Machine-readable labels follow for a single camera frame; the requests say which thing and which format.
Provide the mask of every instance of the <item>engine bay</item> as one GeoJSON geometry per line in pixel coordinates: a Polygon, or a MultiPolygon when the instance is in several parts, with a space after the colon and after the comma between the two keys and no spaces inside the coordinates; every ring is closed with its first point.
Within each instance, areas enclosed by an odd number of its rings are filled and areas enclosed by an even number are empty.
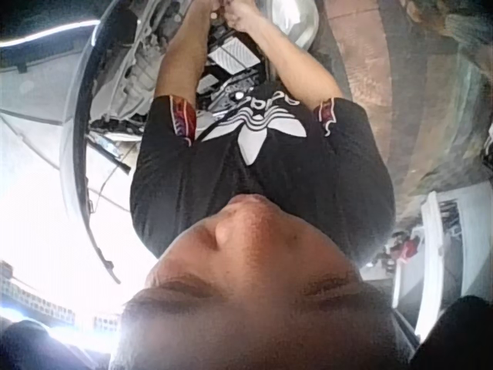
{"type": "MultiPolygon", "coordinates": [[[[136,0],[115,13],[113,23],[126,26],[112,27],[114,41],[99,64],[92,91],[91,133],[112,141],[141,140],[160,64],[190,2],[136,0]]],[[[265,58],[253,40],[213,14],[208,59],[197,89],[198,133],[266,78],[265,58]]]]}

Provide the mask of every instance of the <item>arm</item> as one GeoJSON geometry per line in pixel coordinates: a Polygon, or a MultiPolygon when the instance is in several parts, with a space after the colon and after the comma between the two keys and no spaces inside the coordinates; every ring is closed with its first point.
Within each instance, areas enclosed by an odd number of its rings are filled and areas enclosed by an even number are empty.
{"type": "Polygon", "coordinates": [[[192,2],[161,64],[156,98],[180,96],[195,106],[197,86],[207,60],[210,13],[217,7],[217,0],[192,2]]]}
{"type": "Polygon", "coordinates": [[[276,67],[289,92],[308,108],[316,109],[330,98],[343,97],[334,77],[263,17],[254,0],[229,0],[225,17],[231,27],[250,35],[276,67]]]}

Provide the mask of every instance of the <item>garage floor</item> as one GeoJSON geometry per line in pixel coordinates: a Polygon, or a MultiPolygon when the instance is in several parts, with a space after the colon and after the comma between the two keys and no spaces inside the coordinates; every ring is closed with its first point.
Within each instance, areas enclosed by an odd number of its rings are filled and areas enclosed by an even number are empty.
{"type": "Polygon", "coordinates": [[[325,19],[314,55],[368,112],[399,226],[416,221],[430,191],[487,180],[478,155],[491,125],[491,86],[456,41],[413,22],[398,0],[318,3],[325,19]]]}

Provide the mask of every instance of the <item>wire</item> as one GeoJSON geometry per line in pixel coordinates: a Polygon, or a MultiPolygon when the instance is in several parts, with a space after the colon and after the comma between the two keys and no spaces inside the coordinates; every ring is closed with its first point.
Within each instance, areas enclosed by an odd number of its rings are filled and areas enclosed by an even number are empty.
{"type": "MultiPolygon", "coordinates": [[[[132,147],[126,152],[125,156],[123,156],[121,162],[123,162],[126,159],[126,157],[129,156],[129,154],[132,152],[132,150],[134,150],[136,147],[137,147],[137,143],[133,144],[132,147]]],[[[105,180],[105,182],[102,183],[101,189],[99,190],[99,193],[98,193],[98,200],[96,201],[96,206],[94,207],[94,211],[93,211],[94,214],[98,210],[99,200],[101,199],[101,194],[104,191],[104,189],[106,187],[106,184],[108,183],[108,181],[111,180],[111,178],[115,174],[116,170],[118,170],[118,169],[119,169],[119,166],[118,165],[115,166],[115,168],[113,169],[113,171],[111,171],[111,173],[108,175],[108,178],[105,180]]]]}

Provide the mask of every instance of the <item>man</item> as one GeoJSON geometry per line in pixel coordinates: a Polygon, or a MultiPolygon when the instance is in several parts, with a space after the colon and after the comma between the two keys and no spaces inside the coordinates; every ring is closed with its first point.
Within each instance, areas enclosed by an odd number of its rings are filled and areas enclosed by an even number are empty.
{"type": "Polygon", "coordinates": [[[229,26],[283,84],[253,91],[195,140],[217,6],[192,3],[159,73],[131,199],[159,262],[126,307],[113,368],[397,365],[390,305],[357,269],[394,223],[365,111],[254,0],[233,0],[229,26]]]}

